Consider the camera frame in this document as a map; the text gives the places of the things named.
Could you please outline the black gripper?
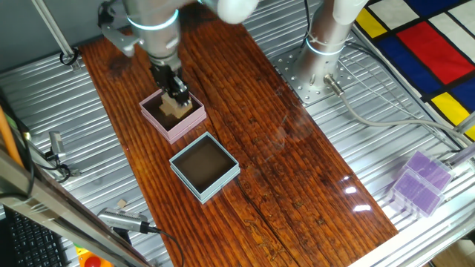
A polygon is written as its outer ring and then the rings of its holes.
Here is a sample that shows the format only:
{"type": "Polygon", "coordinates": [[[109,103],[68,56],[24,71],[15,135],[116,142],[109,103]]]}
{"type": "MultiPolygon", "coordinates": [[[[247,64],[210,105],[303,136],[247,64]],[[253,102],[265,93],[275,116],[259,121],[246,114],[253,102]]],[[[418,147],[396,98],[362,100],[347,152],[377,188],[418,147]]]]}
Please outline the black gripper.
{"type": "Polygon", "coordinates": [[[177,97],[177,103],[180,106],[185,107],[191,104],[188,87],[182,81],[181,67],[172,70],[169,65],[152,64],[150,71],[157,86],[169,93],[171,97],[177,97]]]}

